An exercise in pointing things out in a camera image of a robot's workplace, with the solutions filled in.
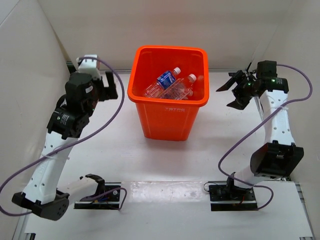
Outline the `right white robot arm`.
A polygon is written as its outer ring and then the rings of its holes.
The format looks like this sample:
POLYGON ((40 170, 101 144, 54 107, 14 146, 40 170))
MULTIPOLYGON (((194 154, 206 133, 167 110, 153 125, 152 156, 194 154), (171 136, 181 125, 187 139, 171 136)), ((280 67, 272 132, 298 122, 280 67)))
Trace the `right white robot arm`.
POLYGON ((227 178, 224 193, 230 200, 260 182, 289 177, 304 156, 304 149, 296 145, 291 133, 286 107, 289 84, 286 78, 278 77, 277 67, 276 61, 260 61, 255 72, 230 73, 230 79, 218 88, 222 92, 235 85, 235 100, 228 107, 237 110, 244 110, 255 99, 265 130, 264 143, 252 154, 249 165, 227 178))

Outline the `clear apple juice bottle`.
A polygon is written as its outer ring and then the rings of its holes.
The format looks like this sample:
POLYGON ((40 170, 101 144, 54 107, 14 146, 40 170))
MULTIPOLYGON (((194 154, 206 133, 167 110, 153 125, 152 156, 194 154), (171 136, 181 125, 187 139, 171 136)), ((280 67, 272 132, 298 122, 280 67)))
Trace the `clear apple juice bottle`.
POLYGON ((161 93, 159 99, 169 100, 183 100, 188 99, 193 95, 193 84, 196 82, 197 77, 191 73, 187 77, 179 78, 163 93, 161 93))

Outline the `dark blue label bottle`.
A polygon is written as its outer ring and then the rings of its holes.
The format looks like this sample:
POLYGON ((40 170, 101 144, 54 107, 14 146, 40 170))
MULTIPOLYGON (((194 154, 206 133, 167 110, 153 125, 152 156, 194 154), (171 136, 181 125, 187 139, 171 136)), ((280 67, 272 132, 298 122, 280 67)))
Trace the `dark blue label bottle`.
POLYGON ((158 98, 166 89, 168 89, 176 80, 177 76, 181 73, 179 67, 173 70, 165 71, 162 73, 155 82, 146 88, 144 96, 147 98, 158 98))

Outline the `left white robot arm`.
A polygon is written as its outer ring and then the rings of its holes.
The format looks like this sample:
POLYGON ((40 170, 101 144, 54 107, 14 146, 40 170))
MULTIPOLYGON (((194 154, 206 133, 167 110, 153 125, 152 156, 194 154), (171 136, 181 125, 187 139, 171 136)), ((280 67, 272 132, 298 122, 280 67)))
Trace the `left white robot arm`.
POLYGON ((118 98, 112 72, 106 73, 108 86, 100 74, 98 56, 87 54, 77 59, 78 69, 70 74, 47 124, 42 160, 21 192, 12 202, 38 217, 57 221, 69 205, 82 199, 100 200, 105 195, 105 180, 87 174, 79 180, 58 187, 63 168, 83 129, 89 124, 98 102, 118 98))

